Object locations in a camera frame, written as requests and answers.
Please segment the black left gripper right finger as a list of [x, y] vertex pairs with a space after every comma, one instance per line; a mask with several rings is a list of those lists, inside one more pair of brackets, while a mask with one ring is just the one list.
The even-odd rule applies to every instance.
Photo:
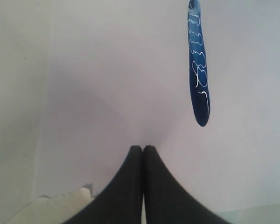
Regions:
[[170, 173], [156, 147], [143, 149], [144, 201], [148, 224], [225, 224], [189, 194]]

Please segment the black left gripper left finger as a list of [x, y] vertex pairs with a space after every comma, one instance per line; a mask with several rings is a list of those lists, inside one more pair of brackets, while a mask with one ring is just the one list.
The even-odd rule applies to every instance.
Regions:
[[142, 149], [131, 146], [110, 183], [66, 224], [140, 224], [143, 202]]

